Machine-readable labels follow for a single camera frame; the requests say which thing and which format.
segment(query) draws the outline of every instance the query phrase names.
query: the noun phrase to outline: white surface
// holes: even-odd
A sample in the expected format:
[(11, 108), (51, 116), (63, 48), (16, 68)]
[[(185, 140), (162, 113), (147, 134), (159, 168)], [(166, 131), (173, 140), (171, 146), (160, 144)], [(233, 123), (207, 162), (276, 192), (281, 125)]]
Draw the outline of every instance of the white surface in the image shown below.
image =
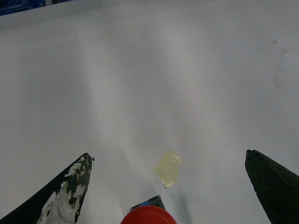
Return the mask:
[[(245, 152), (299, 173), (298, 11), (78, 0), (1, 16), (0, 218), (89, 152), (79, 224), (158, 194), (178, 224), (269, 224)], [(168, 189), (152, 172), (166, 149), (184, 160)]]

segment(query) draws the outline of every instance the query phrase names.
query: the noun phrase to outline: red ball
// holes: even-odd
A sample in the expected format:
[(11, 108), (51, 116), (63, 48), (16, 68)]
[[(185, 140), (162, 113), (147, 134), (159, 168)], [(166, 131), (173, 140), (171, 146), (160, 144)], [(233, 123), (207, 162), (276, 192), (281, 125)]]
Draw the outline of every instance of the red ball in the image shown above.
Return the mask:
[(121, 224), (177, 224), (173, 217), (164, 209), (145, 205), (130, 211)]

